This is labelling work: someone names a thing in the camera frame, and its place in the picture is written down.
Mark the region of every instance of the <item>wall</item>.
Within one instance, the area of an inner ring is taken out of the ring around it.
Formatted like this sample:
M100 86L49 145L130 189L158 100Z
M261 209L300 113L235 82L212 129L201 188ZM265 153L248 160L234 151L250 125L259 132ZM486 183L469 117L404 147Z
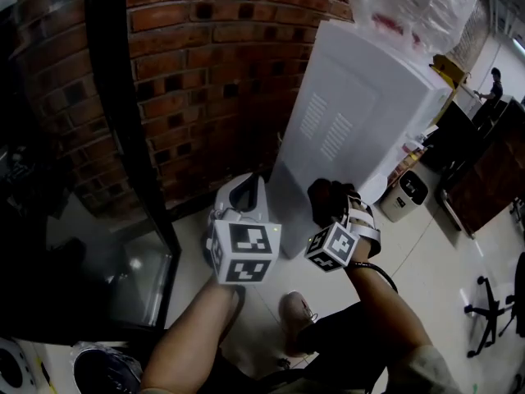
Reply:
M345 0L127 0L144 132L167 200L271 167L317 27Z
M19 0L12 15L26 95L76 194L97 215L136 208L94 86L84 0Z
M489 0L477 0L458 45L447 54L463 71L471 71L490 32Z
M127 0L144 134L166 201L272 166L319 22L347 0ZM95 89L84 0L15 9L30 104L97 216L138 206Z
M504 36L489 36L472 69L468 86L484 94L489 93L492 88L493 67L501 70L504 94L512 95L521 102L525 96L525 56Z

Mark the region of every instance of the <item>white trash can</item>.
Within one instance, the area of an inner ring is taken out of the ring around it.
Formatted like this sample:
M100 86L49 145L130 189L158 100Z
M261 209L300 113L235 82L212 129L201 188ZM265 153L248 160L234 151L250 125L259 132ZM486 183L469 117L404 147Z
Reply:
M407 171L379 207L392 222L398 222L423 204L427 196L427 185L414 171Z

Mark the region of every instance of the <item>black chair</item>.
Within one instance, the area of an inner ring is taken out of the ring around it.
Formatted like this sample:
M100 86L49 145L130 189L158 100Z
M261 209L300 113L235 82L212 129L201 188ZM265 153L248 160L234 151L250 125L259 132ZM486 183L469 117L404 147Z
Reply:
M495 343L498 317L510 309L512 310L510 321L499 333L499 337L503 336L503 333L507 330L515 318L518 320L516 324L516 333L521 337L525 337L525 323L521 319L523 316L523 307L525 305L525 300L523 298L525 296L525 253L521 253L519 256L514 279L514 295L507 296L505 303L509 306L502 309L500 309L500 302L494 299L491 284L489 283L488 279L483 276L480 276L477 279L478 285L482 285L483 283L486 285L486 295L489 301L489 308L475 308L472 305L465 306L464 311L466 314L470 314L472 312L475 314L480 314L485 317L487 321L486 329L482 337L482 342L480 343L477 350L471 350L467 353L468 358L473 358L474 356L479 355L484 347L490 347ZM487 341L489 335L492 335L492 341Z

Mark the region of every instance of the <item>glass door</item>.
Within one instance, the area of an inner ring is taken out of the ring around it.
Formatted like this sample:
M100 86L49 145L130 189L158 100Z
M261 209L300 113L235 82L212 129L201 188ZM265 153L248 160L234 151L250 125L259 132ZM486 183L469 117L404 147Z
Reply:
M180 247L144 140L126 0L0 0L0 30L2 330L72 344L164 328Z

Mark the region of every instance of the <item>glass panel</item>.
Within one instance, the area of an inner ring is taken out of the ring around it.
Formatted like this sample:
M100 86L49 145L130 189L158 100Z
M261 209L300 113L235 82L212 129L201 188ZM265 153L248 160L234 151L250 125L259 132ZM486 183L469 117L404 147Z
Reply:
M12 243L2 304L20 323L52 317L58 336L67 325L154 326L171 254L146 235L154 226L108 128L84 0L0 0L0 36L0 222ZM42 302L27 308L9 290L17 282Z

